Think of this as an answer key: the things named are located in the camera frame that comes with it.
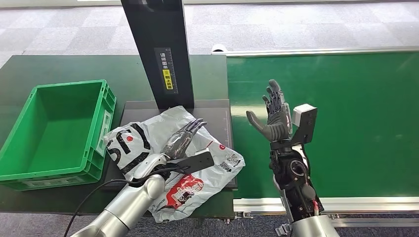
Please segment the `red logo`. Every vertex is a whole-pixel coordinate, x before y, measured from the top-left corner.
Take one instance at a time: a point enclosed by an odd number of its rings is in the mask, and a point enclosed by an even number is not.
[[[195,178],[192,174],[185,175],[168,192],[166,195],[168,203],[166,206],[160,208],[160,210],[163,208],[178,209],[193,195],[195,195],[195,193],[199,192],[203,186],[204,182],[202,179]]]

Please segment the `label sticker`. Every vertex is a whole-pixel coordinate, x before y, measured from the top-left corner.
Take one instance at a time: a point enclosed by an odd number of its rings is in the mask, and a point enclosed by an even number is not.
[[[167,94],[177,94],[176,75],[170,48],[154,48],[154,51],[162,74],[165,92]]]

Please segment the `gray carpet floor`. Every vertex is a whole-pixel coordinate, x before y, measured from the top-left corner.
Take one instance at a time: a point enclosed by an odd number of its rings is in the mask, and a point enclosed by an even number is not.
[[[419,2],[189,5],[191,54],[229,50],[419,46]],[[138,54],[120,6],[0,9],[0,67],[11,55]],[[75,220],[72,232],[94,217]],[[70,217],[0,213],[0,237],[62,236]],[[156,224],[146,218],[129,236],[274,237],[284,216],[186,219]],[[343,228],[342,237],[419,237],[418,228]]]

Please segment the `black metal post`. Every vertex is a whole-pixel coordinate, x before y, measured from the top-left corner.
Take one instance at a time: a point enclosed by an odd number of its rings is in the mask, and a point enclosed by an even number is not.
[[[158,108],[194,108],[182,0],[121,3]]]

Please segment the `yellow label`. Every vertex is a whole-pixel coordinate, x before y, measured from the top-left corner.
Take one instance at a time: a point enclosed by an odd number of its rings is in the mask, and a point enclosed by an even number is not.
[[[166,89],[173,90],[169,69],[163,69],[163,77],[165,78]]]

